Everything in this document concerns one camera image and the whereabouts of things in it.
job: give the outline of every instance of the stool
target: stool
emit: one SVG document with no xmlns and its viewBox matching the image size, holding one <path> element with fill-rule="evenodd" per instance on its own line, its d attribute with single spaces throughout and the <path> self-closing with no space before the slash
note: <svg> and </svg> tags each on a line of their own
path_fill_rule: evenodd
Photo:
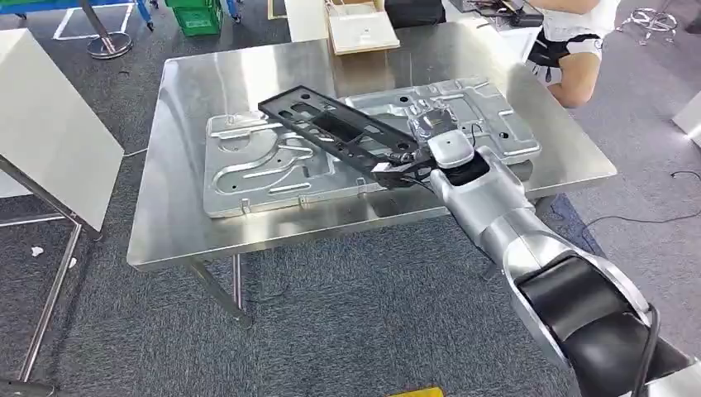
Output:
<svg viewBox="0 0 701 397">
<path fill-rule="evenodd" d="M 646 31 L 645 37 L 639 40 L 638 44 L 647 45 L 647 41 L 650 40 L 654 32 L 669 32 L 670 35 L 665 38 L 665 41 L 674 43 L 678 23 L 675 16 L 665 12 L 670 3 L 672 3 L 672 0 L 666 0 L 660 11 L 657 11 L 655 8 L 636 8 L 616 30 L 623 31 L 625 25 L 634 23 Z"/>
</svg>

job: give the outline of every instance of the power cord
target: power cord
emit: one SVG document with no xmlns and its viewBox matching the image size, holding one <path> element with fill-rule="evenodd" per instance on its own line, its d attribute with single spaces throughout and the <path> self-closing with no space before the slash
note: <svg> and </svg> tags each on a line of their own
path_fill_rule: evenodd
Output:
<svg viewBox="0 0 701 397">
<path fill-rule="evenodd" d="M 139 154 L 141 154 L 141 153 L 143 153 L 143 152 L 145 152 L 145 151 L 148 151 L 148 150 L 149 150 L 149 148 L 146 147 L 146 148 L 141 149 L 141 150 L 139 150 L 139 151 L 134 151 L 134 152 L 132 152 L 132 153 L 127 153 L 127 154 L 125 154 L 125 155 L 123 156 L 123 158 L 126 159 L 126 158 L 132 157 L 132 156 L 134 156 L 134 155 L 139 155 Z"/>
<path fill-rule="evenodd" d="M 475 127 L 479 128 L 479 133 L 484 133 L 484 131 L 482 130 L 482 126 L 480 126 L 476 122 L 473 122 L 472 124 L 470 124 L 470 133 L 472 134 L 472 147 L 474 147 L 474 143 L 477 142 L 477 140 L 474 138 L 474 128 Z"/>
<path fill-rule="evenodd" d="M 246 299 L 246 302 L 251 302 L 252 304 L 268 304 L 277 298 L 284 297 L 284 295 L 287 294 L 288 289 L 289 284 L 285 285 L 284 288 L 278 293 L 266 295 L 262 299 Z"/>
<path fill-rule="evenodd" d="M 676 178 L 676 176 L 680 175 L 680 174 L 693 175 L 699 180 L 699 182 L 701 182 L 701 175 L 698 172 L 694 172 L 694 171 L 676 171 L 676 172 L 671 173 L 670 176 L 672 178 Z M 565 218 L 562 214 L 555 211 L 554 208 L 553 208 L 553 213 L 557 214 L 561 218 Z M 688 215 L 682 215 L 679 217 L 663 219 L 663 220 L 635 219 L 635 218 L 622 217 L 619 215 L 608 215 L 605 217 L 596 218 L 596 219 L 586 223 L 584 225 L 584 227 L 582 227 L 582 230 L 579 231 L 579 235 L 587 243 L 587 245 L 589 245 L 589 249 L 591 250 L 591 252 L 594 252 L 594 248 L 592 247 L 591 243 L 589 243 L 589 240 L 587 240 L 587 238 L 584 236 L 584 232 L 586 232 L 596 222 L 603 221 L 604 219 L 620 219 L 620 220 L 625 221 L 625 222 L 652 223 L 655 225 L 661 225 L 664 223 L 676 222 L 676 221 L 680 221 L 683 219 L 696 218 L 698 215 L 701 215 L 701 209 L 699 211 L 696 211 L 695 213 L 690 213 Z M 652 304 L 648 304 L 648 307 L 650 308 L 651 326 L 650 326 L 650 331 L 647 334 L 647 339 L 645 340 L 645 346 L 642 348 L 640 366 L 638 367 L 635 381 L 633 383 L 631 397 L 642 397 L 643 396 L 643 389 L 645 388 L 645 383 L 647 381 L 647 376 L 648 376 L 648 372 L 650 370 L 650 365 L 652 363 L 652 358 L 655 355 L 655 348 L 657 347 L 657 341 L 658 341 L 659 336 L 660 336 L 660 312 L 657 311 L 657 308 L 655 306 L 653 306 Z"/>
<path fill-rule="evenodd" d="M 670 176 L 671 176 L 672 178 L 676 178 L 676 175 L 679 175 L 679 174 L 694 175 L 696 178 L 699 179 L 699 182 L 701 182 L 701 175 L 700 175 L 698 172 L 694 172 L 694 171 L 676 171 L 676 172 L 671 173 Z M 563 216 L 562 214 L 556 212 L 554 208 L 552 208 L 552 209 L 553 209 L 553 212 L 554 212 L 556 215 L 558 215 L 559 217 L 564 218 L 564 216 Z M 619 219 L 619 220 L 622 220 L 622 221 L 625 221 L 625 222 L 652 223 L 652 224 L 655 224 L 655 225 L 661 225 L 661 224 L 664 224 L 664 223 L 676 222 L 676 221 L 681 221 L 681 220 L 684 220 L 684 219 L 696 218 L 698 215 L 701 215 L 701 209 L 700 209 L 699 211 L 696 211 L 695 213 L 690 213 L 690 214 L 688 214 L 688 215 L 683 215 L 683 216 L 680 216 L 680 217 L 674 217 L 674 218 L 669 218 L 669 219 L 663 219 L 663 220 L 661 220 L 661 221 L 658 221 L 658 220 L 655 220 L 655 219 L 635 219 L 635 218 L 628 218 L 628 217 L 622 217 L 622 216 L 620 216 L 620 215 L 607 215 L 607 216 L 605 216 L 605 217 L 599 217 L 599 218 L 596 218 L 596 219 L 594 219 L 594 220 L 589 221 L 588 223 L 586 223 L 586 224 L 584 225 L 584 227 L 582 227 L 582 230 L 579 231 L 579 236 L 582 237 L 582 240 L 584 240 L 584 241 L 587 243 L 587 245 L 589 246 L 590 252 L 594 252 L 594 247 L 591 245 L 591 243 L 589 242 L 589 240 L 584 236 L 584 232 L 586 232 L 586 231 L 587 231 L 592 225 L 594 225 L 595 223 L 601 222 L 601 221 L 603 221 L 604 219 Z"/>
<path fill-rule="evenodd" d="M 429 192 L 433 193 L 433 189 L 431 189 L 431 186 L 425 184 L 421 180 L 418 180 L 412 176 L 404 175 L 400 180 L 403 180 L 404 182 L 411 182 L 413 184 L 417 184 L 417 185 L 423 187 L 424 189 L 428 190 Z"/>
<path fill-rule="evenodd" d="M 647 380 L 647 372 L 650 370 L 652 357 L 655 356 L 657 340 L 660 338 L 660 312 L 658 312 L 657 308 L 652 304 L 648 304 L 647 306 L 650 308 L 650 315 L 652 316 L 650 331 L 647 333 L 645 346 L 642 348 L 640 366 L 637 369 L 631 397 L 642 397 L 642 390 L 645 388 L 645 382 Z"/>
</svg>

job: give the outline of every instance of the stainless steel table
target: stainless steel table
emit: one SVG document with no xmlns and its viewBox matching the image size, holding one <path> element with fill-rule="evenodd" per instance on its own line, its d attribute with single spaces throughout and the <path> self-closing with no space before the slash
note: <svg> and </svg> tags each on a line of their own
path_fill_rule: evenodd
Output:
<svg viewBox="0 0 701 397">
<path fill-rule="evenodd" d="M 542 152 L 525 183 L 530 199 L 591 186 L 616 168 L 503 39 L 480 19 L 399 30 L 401 48 L 335 57 L 326 41 L 267 45 L 165 62 L 126 258 L 138 270 L 185 265 L 224 309 L 250 321 L 238 254 L 447 214 L 422 189 L 399 189 L 242 217 L 203 210 L 205 126 L 215 115 L 257 109 L 305 84 L 347 96 L 484 76 L 532 127 Z M 234 299 L 205 261 L 235 256 Z"/>
</svg>

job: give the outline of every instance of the small white debris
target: small white debris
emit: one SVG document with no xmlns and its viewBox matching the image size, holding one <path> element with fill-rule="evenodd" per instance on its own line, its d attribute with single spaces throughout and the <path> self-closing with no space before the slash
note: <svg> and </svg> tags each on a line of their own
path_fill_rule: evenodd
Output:
<svg viewBox="0 0 701 397">
<path fill-rule="evenodd" d="M 34 256 L 35 258 L 43 253 L 44 253 L 44 248 L 41 248 L 40 246 L 33 246 L 31 248 L 31 255 Z"/>
</svg>

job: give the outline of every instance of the stamped aluminum panel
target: stamped aluminum panel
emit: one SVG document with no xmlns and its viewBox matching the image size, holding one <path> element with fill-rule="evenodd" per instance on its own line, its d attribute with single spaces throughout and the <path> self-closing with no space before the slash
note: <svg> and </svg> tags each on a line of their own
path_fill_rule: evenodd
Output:
<svg viewBox="0 0 701 397">
<path fill-rule="evenodd" d="M 203 202 L 211 218 L 382 189 L 261 112 L 207 122 Z"/>
<path fill-rule="evenodd" d="M 474 131 L 475 145 L 489 146 L 505 164 L 520 164 L 540 152 L 528 125 L 484 79 L 449 80 L 342 101 L 407 134 L 409 114 L 442 101 L 453 108 L 469 140 Z M 479 128 L 473 130 L 472 124 Z M 375 154 L 383 152 L 373 141 L 361 145 Z M 203 201 L 211 218 L 383 189 L 262 112 L 209 119 L 205 163 Z"/>
<path fill-rule="evenodd" d="M 486 79 L 447 80 L 345 99 L 353 108 L 407 134 L 408 117 L 439 101 L 453 109 L 470 142 L 474 132 L 474 146 L 489 146 L 504 164 L 522 163 L 540 153 L 541 146 L 531 128 Z"/>
</svg>

